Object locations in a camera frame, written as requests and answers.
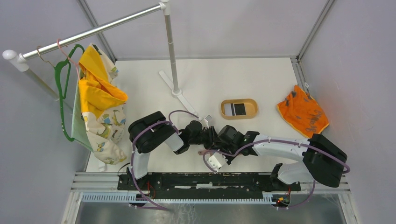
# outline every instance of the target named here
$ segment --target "small tray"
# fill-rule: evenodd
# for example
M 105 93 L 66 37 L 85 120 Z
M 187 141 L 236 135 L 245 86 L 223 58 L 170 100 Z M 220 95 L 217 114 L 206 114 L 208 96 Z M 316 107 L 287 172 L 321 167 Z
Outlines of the small tray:
M 232 105 L 244 104 L 246 115 L 226 115 L 226 107 L 230 107 L 230 105 L 227 105 L 227 104 L 232 104 Z M 233 107 L 232 111 L 233 111 L 232 112 L 233 114 L 236 113 L 236 110 L 234 109 L 234 107 Z M 259 111 L 259 108 L 257 106 L 257 103 L 253 99 L 226 99 L 223 102 L 221 102 L 221 116 L 227 120 L 254 118 L 258 111 Z

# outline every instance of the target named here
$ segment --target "patterned fabric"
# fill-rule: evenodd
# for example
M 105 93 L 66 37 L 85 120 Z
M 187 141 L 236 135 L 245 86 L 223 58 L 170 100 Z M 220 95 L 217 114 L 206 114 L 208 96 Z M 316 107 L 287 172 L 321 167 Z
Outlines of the patterned fabric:
M 118 70 L 94 44 L 79 61 L 84 77 L 78 82 L 85 131 L 96 158 L 117 164 L 127 156 L 116 145 L 125 126 L 123 105 L 127 95 L 113 85 Z

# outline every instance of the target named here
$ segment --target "pink hanger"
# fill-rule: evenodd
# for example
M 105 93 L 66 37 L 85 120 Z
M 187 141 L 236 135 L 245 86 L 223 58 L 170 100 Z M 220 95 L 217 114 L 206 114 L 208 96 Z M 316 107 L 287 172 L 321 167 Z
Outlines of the pink hanger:
M 74 66 L 76 67 L 76 71 L 77 71 L 77 79 L 78 80 L 80 80 L 80 74 L 79 74 L 79 72 L 78 72 L 78 65 L 77 65 L 77 63 L 75 63 L 71 58 L 69 58 L 69 56 L 62 50 L 62 47 L 61 47 L 61 45 L 59 44 L 59 41 L 60 41 L 61 39 L 57 39 L 57 44 L 58 44 L 58 48 L 61 50 L 61 52 L 67 57 L 67 59 L 69 60 L 69 61 L 71 61 L 73 64 L 74 64 Z

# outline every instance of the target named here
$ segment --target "wooden tray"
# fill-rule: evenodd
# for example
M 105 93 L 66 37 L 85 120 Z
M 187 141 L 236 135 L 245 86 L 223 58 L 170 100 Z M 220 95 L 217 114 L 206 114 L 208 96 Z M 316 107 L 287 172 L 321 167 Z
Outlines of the wooden tray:
M 246 115 L 227 116 L 224 104 L 244 104 Z M 257 103 L 253 99 L 226 99 L 221 102 L 221 116 L 227 120 L 254 118 L 258 111 Z

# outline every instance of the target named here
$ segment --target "fabric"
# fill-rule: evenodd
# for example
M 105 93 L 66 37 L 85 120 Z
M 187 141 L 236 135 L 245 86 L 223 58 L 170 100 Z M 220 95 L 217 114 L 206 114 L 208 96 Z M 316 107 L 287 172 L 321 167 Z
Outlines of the fabric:
M 78 83 L 76 87 L 76 95 L 74 96 L 73 118 L 71 121 L 71 137 L 82 146 L 93 152 L 85 131 L 85 122 L 81 112 L 80 90 L 78 88 Z
M 321 133 L 329 125 L 316 100 L 298 85 L 294 86 L 294 91 L 277 107 L 282 118 L 306 138 L 311 138 L 314 133 Z
M 88 140 L 96 158 L 115 165 L 127 158 L 116 145 L 124 132 L 127 95 L 113 85 L 117 68 L 96 45 L 88 46 L 79 64 L 85 75 L 78 88 Z

